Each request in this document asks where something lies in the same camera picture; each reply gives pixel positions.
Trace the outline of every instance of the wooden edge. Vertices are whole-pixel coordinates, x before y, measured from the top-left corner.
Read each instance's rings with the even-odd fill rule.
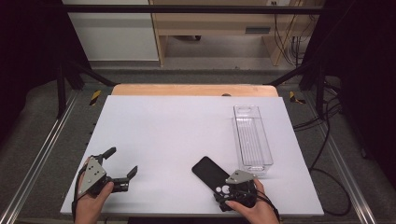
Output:
[[[188,85],[188,84],[119,84],[112,95],[201,95],[278,97],[274,86],[264,85]]]

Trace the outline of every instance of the white table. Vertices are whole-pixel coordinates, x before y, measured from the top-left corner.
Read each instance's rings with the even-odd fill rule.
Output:
[[[237,169],[233,106],[257,105],[274,165],[261,179],[281,216],[321,216],[289,115],[280,97],[108,96],[81,160],[117,152],[103,167],[113,178],[138,165],[127,192],[113,193],[103,214],[161,217],[236,217],[223,213],[191,167],[208,156],[227,173]],[[71,214],[75,181],[61,209]]]

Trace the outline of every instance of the human hand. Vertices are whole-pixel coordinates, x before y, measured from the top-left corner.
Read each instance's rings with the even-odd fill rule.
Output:
[[[264,186],[258,179],[254,179],[254,184],[256,185],[257,191],[264,192]],[[251,224],[278,224],[276,215],[274,213],[271,205],[263,201],[262,199],[257,199],[256,204],[252,208],[245,207],[241,203],[234,201],[226,201],[227,205],[233,210],[240,213],[242,216],[247,218]]]
[[[78,188],[81,187],[81,182],[84,174],[78,181]],[[103,205],[107,197],[111,194],[114,188],[113,182],[108,182],[99,193],[98,196],[93,197],[90,194],[82,196],[77,203],[76,209],[76,224],[95,224],[101,214]]]

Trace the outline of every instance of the wall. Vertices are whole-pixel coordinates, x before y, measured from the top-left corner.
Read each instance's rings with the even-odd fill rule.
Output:
[[[147,5],[145,0],[63,0],[64,4]],[[90,61],[158,61],[151,16],[69,13]]]

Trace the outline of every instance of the clear plastic container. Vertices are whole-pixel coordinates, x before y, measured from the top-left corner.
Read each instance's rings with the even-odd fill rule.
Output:
[[[257,176],[265,175],[274,163],[258,106],[233,107],[233,133],[239,169]]]

